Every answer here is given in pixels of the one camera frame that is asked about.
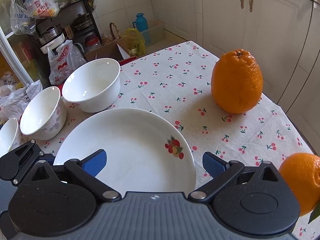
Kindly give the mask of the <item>white kitchen cabinets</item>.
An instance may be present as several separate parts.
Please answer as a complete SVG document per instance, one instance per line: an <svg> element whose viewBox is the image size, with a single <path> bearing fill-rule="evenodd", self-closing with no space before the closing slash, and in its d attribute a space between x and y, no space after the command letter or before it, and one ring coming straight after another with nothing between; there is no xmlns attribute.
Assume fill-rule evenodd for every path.
<svg viewBox="0 0 320 240"><path fill-rule="evenodd" d="M306 139L319 142L319 5L313 0L151 0L155 18L217 56L242 48L263 72L264 94Z"/></svg>

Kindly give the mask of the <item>small white bowl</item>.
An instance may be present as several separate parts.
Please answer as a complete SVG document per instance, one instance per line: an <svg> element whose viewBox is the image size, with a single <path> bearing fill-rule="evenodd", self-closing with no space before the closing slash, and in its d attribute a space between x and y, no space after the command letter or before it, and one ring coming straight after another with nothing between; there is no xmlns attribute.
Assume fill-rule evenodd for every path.
<svg viewBox="0 0 320 240"><path fill-rule="evenodd" d="M18 120L9 119L0 130L0 157L23 144Z"/></svg>

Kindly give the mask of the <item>orange with green leaves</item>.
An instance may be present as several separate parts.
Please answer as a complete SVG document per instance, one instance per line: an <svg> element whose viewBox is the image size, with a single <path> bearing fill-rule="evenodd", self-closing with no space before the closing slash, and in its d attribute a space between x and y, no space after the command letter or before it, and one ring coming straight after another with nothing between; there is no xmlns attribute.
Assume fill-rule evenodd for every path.
<svg viewBox="0 0 320 240"><path fill-rule="evenodd" d="M287 157L279 173L300 205L300 215L310 214L309 223L319 217L319 156L294 153Z"/></svg>

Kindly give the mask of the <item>white plate with fruit print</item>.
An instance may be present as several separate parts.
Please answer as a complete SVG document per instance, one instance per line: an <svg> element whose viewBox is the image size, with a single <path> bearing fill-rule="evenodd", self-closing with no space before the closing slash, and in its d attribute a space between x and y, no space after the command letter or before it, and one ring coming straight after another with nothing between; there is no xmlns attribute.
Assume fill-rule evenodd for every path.
<svg viewBox="0 0 320 240"><path fill-rule="evenodd" d="M127 191L184 192L195 189L191 150L181 133L162 117L135 108L95 114L71 131L54 163L106 152L96 178L124 195Z"/></svg>

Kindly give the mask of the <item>large white bowl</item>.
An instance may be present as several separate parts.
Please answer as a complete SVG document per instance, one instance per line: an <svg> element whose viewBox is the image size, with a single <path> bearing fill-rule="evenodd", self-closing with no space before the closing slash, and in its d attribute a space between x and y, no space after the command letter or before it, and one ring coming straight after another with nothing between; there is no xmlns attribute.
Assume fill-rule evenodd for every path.
<svg viewBox="0 0 320 240"><path fill-rule="evenodd" d="M110 107L120 92L120 64L110 58L90 61L75 70L62 87L63 98L83 112Z"/></svg>

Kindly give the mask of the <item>orange without leaves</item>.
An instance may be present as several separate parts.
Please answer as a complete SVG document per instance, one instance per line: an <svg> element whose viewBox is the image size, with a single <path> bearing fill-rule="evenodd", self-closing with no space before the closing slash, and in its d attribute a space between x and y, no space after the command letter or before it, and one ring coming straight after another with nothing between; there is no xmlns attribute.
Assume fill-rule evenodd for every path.
<svg viewBox="0 0 320 240"><path fill-rule="evenodd" d="M249 51L229 51L215 64L211 93L224 111L231 114L249 111L258 104L262 92L263 74Z"/></svg>

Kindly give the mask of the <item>yellow plastic bag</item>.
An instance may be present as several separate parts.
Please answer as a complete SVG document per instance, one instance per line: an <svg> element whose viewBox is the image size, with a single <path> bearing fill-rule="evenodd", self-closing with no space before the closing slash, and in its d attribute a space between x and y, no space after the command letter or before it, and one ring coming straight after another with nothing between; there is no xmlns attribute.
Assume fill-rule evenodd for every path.
<svg viewBox="0 0 320 240"><path fill-rule="evenodd" d="M138 29L129 28L125 30L123 38L130 56L141 57L146 54L145 39Z"/></svg>

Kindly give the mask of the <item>blue thermos jug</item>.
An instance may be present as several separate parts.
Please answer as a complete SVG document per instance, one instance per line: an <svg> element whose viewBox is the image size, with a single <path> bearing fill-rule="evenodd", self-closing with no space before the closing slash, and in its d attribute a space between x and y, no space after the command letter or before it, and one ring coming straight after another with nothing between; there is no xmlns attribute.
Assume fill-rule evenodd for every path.
<svg viewBox="0 0 320 240"><path fill-rule="evenodd" d="M132 22L132 25L134 28L136 28L140 32L148 30L149 28L147 19L144 17L143 13L138 13L136 15L136 20Z"/></svg>

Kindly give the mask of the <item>white red plastic bag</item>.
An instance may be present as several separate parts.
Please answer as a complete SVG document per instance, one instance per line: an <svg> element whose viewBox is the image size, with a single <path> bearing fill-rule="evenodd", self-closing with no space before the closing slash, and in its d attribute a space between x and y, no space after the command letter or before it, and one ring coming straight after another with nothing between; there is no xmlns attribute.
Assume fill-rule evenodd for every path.
<svg viewBox="0 0 320 240"><path fill-rule="evenodd" d="M47 48L50 64L49 81L53 86L61 85L76 69L87 63L72 40L66 40L56 48L56 52L57 55L49 47Z"/></svg>

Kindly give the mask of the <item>black storage shelf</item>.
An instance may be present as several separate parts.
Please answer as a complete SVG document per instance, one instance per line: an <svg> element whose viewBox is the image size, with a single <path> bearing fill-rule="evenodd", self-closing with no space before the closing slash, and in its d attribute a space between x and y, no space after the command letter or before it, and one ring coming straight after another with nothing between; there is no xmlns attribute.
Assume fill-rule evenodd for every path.
<svg viewBox="0 0 320 240"><path fill-rule="evenodd" d="M40 80L42 86L51 86L49 81L50 65L47 53L43 53L40 43L41 36L51 27L59 25L60 33L65 39L72 40L85 54L89 48L85 40L89 35L95 35L102 41L96 20L93 17L93 5L97 0L79 0L69 3L60 9L54 18L36 20L35 32L32 35L12 35L9 43L19 58L21 64L33 81Z"/></svg>

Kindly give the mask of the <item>white bowl pink flowers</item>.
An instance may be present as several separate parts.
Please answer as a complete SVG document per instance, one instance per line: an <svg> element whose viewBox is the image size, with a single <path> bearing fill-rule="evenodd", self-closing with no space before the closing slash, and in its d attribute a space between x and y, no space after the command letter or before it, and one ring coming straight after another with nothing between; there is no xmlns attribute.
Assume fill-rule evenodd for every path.
<svg viewBox="0 0 320 240"><path fill-rule="evenodd" d="M67 110L59 88L48 87L28 104L21 116L20 129L30 138L49 140L61 131L66 117Z"/></svg>

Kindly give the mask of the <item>cardboard box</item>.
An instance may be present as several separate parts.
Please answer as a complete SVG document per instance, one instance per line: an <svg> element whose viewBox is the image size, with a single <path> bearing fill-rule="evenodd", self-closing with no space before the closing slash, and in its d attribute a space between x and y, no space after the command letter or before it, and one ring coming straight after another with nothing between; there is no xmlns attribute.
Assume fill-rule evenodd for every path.
<svg viewBox="0 0 320 240"><path fill-rule="evenodd" d="M127 49L126 40L124 38L90 51L85 54L85 57L87 61L100 58L111 58L118 61L121 66L137 59L136 56L129 55L129 50Z"/></svg>

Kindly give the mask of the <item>cherry print tablecloth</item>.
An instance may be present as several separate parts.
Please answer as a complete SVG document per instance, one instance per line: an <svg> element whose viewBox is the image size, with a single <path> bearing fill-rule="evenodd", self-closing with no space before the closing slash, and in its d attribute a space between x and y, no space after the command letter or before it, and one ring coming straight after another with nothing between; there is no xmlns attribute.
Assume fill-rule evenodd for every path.
<svg viewBox="0 0 320 240"><path fill-rule="evenodd" d="M120 69L120 92L108 110L135 108L170 122L186 140L195 164L195 188L211 180L204 169L204 152L248 166L271 161L276 168L294 153L313 154L284 111L262 95L250 111L231 114L211 95L211 76L217 57L194 42L184 42L141 57ZM73 129L93 116L66 103L63 129L41 141L46 153L57 152ZM319 220L302 216L295 229L298 239L316 239Z"/></svg>

